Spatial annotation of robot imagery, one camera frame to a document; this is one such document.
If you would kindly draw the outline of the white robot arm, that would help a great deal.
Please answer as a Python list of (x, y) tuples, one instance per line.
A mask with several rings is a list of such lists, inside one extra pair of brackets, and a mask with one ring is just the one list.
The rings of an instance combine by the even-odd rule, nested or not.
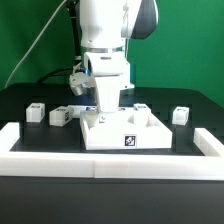
[(120, 91), (133, 88), (126, 42), (146, 39), (158, 24), (156, 0), (80, 0), (83, 63), (100, 117), (118, 111)]

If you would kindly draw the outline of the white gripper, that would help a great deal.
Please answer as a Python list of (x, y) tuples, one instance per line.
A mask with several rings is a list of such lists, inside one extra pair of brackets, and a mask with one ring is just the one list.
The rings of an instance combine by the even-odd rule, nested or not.
[(120, 91), (130, 85), (130, 64), (124, 54), (86, 52), (84, 66), (93, 78), (99, 115), (107, 116), (116, 113)]

